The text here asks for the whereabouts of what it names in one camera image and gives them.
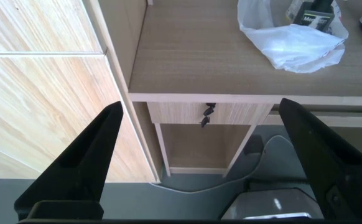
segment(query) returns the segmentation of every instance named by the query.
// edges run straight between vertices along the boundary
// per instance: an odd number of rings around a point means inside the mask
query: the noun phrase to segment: wooden desk
[[[330,126],[362,128],[362,1],[338,3],[350,33],[346,52],[339,65],[311,74],[273,68],[239,30],[237,0],[155,0],[147,7],[126,82],[134,105],[148,104],[169,175],[226,175],[257,125],[282,124],[276,110],[283,97]],[[213,115],[205,130],[196,124],[208,102],[226,104],[218,111],[229,114]],[[252,114],[262,118],[239,119]]]
[[[339,65],[276,70],[239,30],[237,1],[155,1],[147,8],[129,85],[133,101],[362,106],[362,1],[340,1],[350,36]]]

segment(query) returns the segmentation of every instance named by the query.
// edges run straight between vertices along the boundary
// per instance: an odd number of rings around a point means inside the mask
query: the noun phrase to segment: desk drawer
[[[210,115],[210,124],[261,124],[272,109],[272,104],[217,103]],[[206,103],[148,103],[153,123],[198,124]]]

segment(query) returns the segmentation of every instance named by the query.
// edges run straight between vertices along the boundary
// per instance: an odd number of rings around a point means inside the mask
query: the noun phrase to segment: wooden panel
[[[85,1],[84,3],[86,6],[87,13],[89,14],[91,21],[93,22],[93,25],[96,29],[98,37],[100,38],[100,40],[102,40],[103,44],[105,44],[105,46],[107,46],[108,48],[108,50],[106,51],[106,55],[108,57],[110,69],[112,70],[113,73],[113,78],[119,90],[119,96],[123,102],[123,110],[127,114],[128,119],[131,122],[131,126],[134,129],[135,133],[137,134],[139,143],[142,146],[142,149],[144,150],[144,153],[147,157],[148,163],[150,164],[150,167],[152,168],[152,171],[154,173],[155,181],[160,182],[158,174],[160,172],[160,169],[156,169],[156,167],[162,167],[162,159],[159,157],[155,157],[155,155],[157,154],[156,153],[157,143],[155,142],[157,141],[157,138],[155,134],[153,134],[155,136],[154,139],[149,139],[150,136],[152,136],[152,134],[147,134],[146,135],[147,137],[145,137],[141,126],[141,124],[150,123],[151,119],[149,116],[145,115],[147,114],[147,111],[145,112],[144,109],[136,111],[139,110],[138,105],[136,106],[137,108],[134,109],[134,105],[132,104],[132,101],[129,98],[128,84],[126,83],[125,77],[123,75],[123,68],[120,66],[120,61],[118,58],[118,56],[120,56],[120,53],[118,51],[122,49],[122,45],[120,45],[120,47],[116,45],[116,51],[114,49],[115,39],[117,40],[118,38],[120,38],[120,40],[122,40],[123,33],[116,32],[117,30],[116,24],[114,24],[113,20],[111,19],[107,21],[105,20],[102,11],[103,7],[100,6],[100,3],[102,3],[101,1],[99,2],[98,0],[90,0],[90,1]],[[106,11],[106,17],[108,17],[109,15],[109,18],[111,18],[110,16],[111,13],[113,12]],[[133,51],[133,49],[130,47],[126,48],[125,50],[128,52]],[[145,129],[144,131],[149,132],[149,126],[147,125],[146,127],[148,128]]]
[[[132,45],[134,47],[134,52],[136,52],[147,3],[145,0],[124,0],[124,3],[126,5],[127,16],[129,19]]]
[[[118,100],[103,55],[0,58],[0,151],[42,172]],[[107,181],[155,181],[126,115]]]
[[[35,179],[40,172],[0,152],[0,179]]]
[[[116,47],[126,85],[131,79],[139,36],[144,21],[145,0],[99,0],[109,36]]]
[[[153,123],[198,124],[205,103],[148,103]],[[217,103],[210,115],[210,124],[261,124],[273,105]]]
[[[330,127],[362,128],[362,113],[313,112],[313,114]],[[283,125],[277,111],[271,111],[263,125]]]
[[[232,146],[238,146],[236,147],[230,147],[227,151],[226,154],[226,162],[227,162],[227,168],[226,171],[224,173],[224,177],[230,172],[231,168],[233,167],[233,164],[236,162],[236,159],[239,157],[239,155],[241,154],[244,146],[246,145],[246,143],[248,143],[248,140],[250,138],[250,136],[253,134],[253,131],[256,129],[256,125],[251,125],[249,130],[247,131],[246,135],[244,135],[244,138],[242,139],[242,141],[239,140],[239,138],[241,138],[242,136],[240,135],[240,133],[238,133],[239,135],[237,136],[237,138],[232,138],[231,143]]]
[[[0,53],[102,52],[79,0],[0,0]]]
[[[151,123],[151,119],[149,117],[148,107],[146,103],[133,103],[133,106],[138,117],[138,122],[147,141],[147,145],[149,145],[149,151],[146,156],[152,159],[153,168],[160,174],[163,165],[163,158],[155,126]]]
[[[162,128],[160,127],[160,124],[155,124],[155,128],[156,128],[157,138],[158,138],[159,144],[160,144],[160,150],[162,152],[164,167],[166,169],[167,176],[170,177],[171,172],[170,172],[170,166],[169,166],[169,156],[170,156],[169,148],[167,148],[164,143],[163,132],[162,132]],[[169,140],[169,138],[174,138],[174,137],[175,136],[168,135],[167,140],[171,141],[171,140]]]
[[[239,30],[236,0],[155,1],[146,12],[129,92],[133,100],[147,94],[144,101],[177,101],[183,96],[171,93],[188,93],[184,100],[208,95],[209,101],[279,103],[288,97],[305,104],[362,105],[362,31],[356,22],[362,1],[339,4],[350,32],[340,64],[296,74],[276,70]]]
[[[188,173],[213,173],[227,168],[226,153],[231,146],[239,147],[249,126],[210,125],[201,128],[196,124],[158,124],[164,140],[171,170]],[[241,132],[237,141],[225,132],[237,129]]]
[[[172,174],[221,174],[225,173],[223,168],[198,168],[198,167],[170,167]]]

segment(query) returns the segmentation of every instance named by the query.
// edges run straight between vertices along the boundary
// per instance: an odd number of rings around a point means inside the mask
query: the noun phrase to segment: white cable
[[[149,184],[151,184],[151,185],[154,186],[154,187],[158,187],[158,188],[160,188],[160,189],[169,190],[169,191],[177,192],[177,193],[181,193],[181,194],[197,194],[197,193],[206,192],[206,191],[208,191],[208,190],[217,189],[217,188],[219,188],[219,187],[222,187],[222,186],[227,185],[227,184],[230,184],[230,183],[235,183],[235,182],[238,182],[238,181],[240,181],[240,180],[247,179],[248,177],[251,177],[251,176],[258,170],[258,167],[260,166],[260,164],[261,164],[261,162],[262,162],[262,159],[264,158],[264,154],[265,154],[265,151],[266,151],[266,149],[267,149],[267,146],[268,146],[268,144],[269,144],[274,138],[282,138],[282,139],[286,140],[286,142],[288,142],[288,143],[293,147],[293,144],[292,144],[287,138],[285,138],[284,136],[281,136],[281,135],[277,134],[277,135],[271,137],[271,138],[267,141],[267,143],[266,143],[266,145],[264,146],[264,148],[262,149],[262,152],[261,152],[261,154],[260,154],[260,158],[259,158],[259,160],[258,160],[257,165],[255,166],[255,168],[254,168],[248,175],[246,175],[246,176],[244,176],[244,177],[241,177],[241,178],[238,178],[238,179],[235,179],[235,180],[231,180],[231,181],[228,181],[228,182],[224,182],[224,183],[222,183],[222,184],[219,184],[219,185],[216,185],[216,186],[214,186],[214,187],[207,188],[207,189],[196,190],[196,191],[191,191],[191,192],[183,191],[183,190],[176,190],[176,189],[172,189],[172,188],[170,188],[170,187],[164,187],[164,186],[157,185],[157,184],[153,184],[153,183],[149,183]]]

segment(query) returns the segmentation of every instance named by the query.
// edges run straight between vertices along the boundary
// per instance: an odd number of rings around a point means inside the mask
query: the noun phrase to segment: cabinet door
[[[0,164],[18,170],[3,168],[0,178],[36,178],[115,101],[119,95],[104,55],[0,57],[0,157],[15,161]],[[107,181],[155,181],[126,113]]]
[[[81,0],[0,0],[0,53],[102,52]]]

